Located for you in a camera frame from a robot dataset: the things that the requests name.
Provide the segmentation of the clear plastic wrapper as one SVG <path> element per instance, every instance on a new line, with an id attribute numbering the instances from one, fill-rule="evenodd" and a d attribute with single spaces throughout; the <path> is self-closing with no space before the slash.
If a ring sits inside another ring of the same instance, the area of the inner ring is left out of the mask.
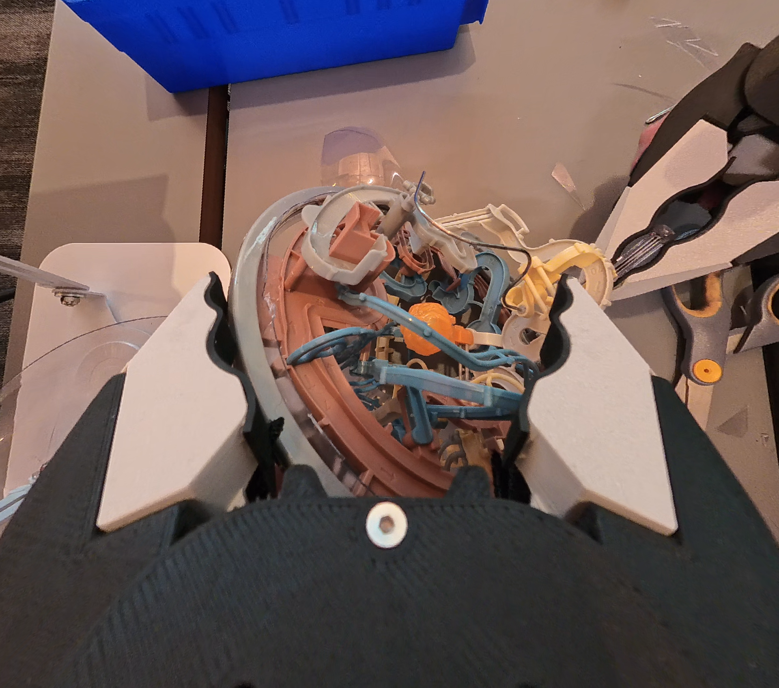
<path id="1" fill-rule="evenodd" d="M 718 70 L 722 56 L 699 31 L 674 18 L 652 16 L 621 40 L 610 82 L 663 101 L 676 101 Z"/>

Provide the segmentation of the clear plastic dome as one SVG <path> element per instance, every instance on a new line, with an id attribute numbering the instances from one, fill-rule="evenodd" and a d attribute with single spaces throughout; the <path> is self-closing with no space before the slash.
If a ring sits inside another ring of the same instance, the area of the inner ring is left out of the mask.
<path id="1" fill-rule="evenodd" d="M 2 529 L 83 411 L 164 318 L 127 320 L 79 335 L 30 363 L 3 386 Z"/>

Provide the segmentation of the clear-handled screwdriver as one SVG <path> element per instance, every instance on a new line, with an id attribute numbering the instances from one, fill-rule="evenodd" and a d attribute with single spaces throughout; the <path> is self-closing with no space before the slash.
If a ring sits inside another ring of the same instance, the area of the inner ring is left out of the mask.
<path id="1" fill-rule="evenodd" d="M 667 243 L 676 238 L 675 231 L 658 224 L 632 240 L 616 258 L 615 275 L 620 281 L 643 265 L 650 263 Z"/>

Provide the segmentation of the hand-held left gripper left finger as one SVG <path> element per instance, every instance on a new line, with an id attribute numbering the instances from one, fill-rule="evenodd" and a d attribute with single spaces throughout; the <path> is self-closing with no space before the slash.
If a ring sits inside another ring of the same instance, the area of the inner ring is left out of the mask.
<path id="1" fill-rule="evenodd" d="M 172 504 L 227 510 L 274 495 L 268 421 L 237 345 L 219 276 L 199 280 L 126 367 L 97 527 L 113 531 Z"/>

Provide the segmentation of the marble maze ball toy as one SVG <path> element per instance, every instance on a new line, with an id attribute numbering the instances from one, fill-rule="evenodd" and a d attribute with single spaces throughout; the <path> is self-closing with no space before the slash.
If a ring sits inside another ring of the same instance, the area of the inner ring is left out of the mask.
<path id="1" fill-rule="evenodd" d="M 263 482 L 307 465 L 337 496 L 441 497 L 484 469 L 529 503 L 518 467 L 540 347 L 567 271 L 600 308 L 615 270 L 596 246 L 526 249 L 506 206 L 434 220 L 423 182 L 284 197 L 239 253 L 230 313 L 265 414 Z"/>

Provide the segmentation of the small clear plastic shell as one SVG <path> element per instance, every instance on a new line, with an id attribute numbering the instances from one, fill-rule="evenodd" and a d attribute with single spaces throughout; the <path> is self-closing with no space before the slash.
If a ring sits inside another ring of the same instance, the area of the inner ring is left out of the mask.
<path id="1" fill-rule="evenodd" d="M 345 127 L 327 133 L 321 154 L 321 184 L 399 187 L 400 167 L 375 131 Z"/>

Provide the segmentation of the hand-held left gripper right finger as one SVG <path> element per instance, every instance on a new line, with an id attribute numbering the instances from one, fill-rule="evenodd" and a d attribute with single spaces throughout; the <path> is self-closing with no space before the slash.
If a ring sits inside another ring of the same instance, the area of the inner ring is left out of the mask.
<path id="1" fill-rule="evenodd" d="M 550 319 L 518 458 L 531 506 L 572 519 L 594 503 L 673 534 L 650 367 L 574 276 L 561 277 Z"/>

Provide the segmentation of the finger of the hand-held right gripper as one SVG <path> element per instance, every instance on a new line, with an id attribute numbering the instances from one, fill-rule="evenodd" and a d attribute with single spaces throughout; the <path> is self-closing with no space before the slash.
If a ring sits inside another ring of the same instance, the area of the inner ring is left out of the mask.
<path id="1" fill-rule="evenodd" d="M 704 230 L 670 245 L 659 260 L 634 271 L 615 287 L 613 300 L 721 271 L 778 231 L 778 181 L 755 182 L 729 199 Z"/>
<path id="2" fill-rule="evenodd" d="M 651 226 L 673 198 L 713 179 L 727 163 L 727 132 L 699 120 L 632 186 L 626 187 L 596 245 L 614 261 L 624 242 Z"/>

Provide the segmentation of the clear plastic scrap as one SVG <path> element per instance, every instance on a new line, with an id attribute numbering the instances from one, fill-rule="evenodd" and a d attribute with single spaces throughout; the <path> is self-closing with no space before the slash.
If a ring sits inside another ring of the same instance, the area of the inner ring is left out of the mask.
<path id="1" fill-rule="evenodd" d="M 579 206 L 582 210 L 586 210 L 587 206 L 582 201 L 577 190 L 577 186 L 573 181 L 567 168 L 561 163 L 557 162 L 551 171 L 551 177 L 562 187 L 573 200 L 573 202 Z"/>

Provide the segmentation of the grey orange scissors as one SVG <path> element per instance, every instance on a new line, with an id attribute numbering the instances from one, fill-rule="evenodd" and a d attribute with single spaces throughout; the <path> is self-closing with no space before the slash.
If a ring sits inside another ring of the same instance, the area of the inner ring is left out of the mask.
<path id="1" fill-rule="evenodd" d="M 702 308 L 686 307 L 676 292 L 676 286 L 663 288 L 661 293 L 685 339 L 685 354 L 681 371 L 689 382 L 701 386 L 717 383 L 723 374 L 726 354 L 763 348 L 778 342 L 778 319 L 774 308 L 778 276 L 766 280 L 747 302 L 746 324 L 730 328 L 731 306 L 723 293 L 723 272 L 704 278 Z"/>

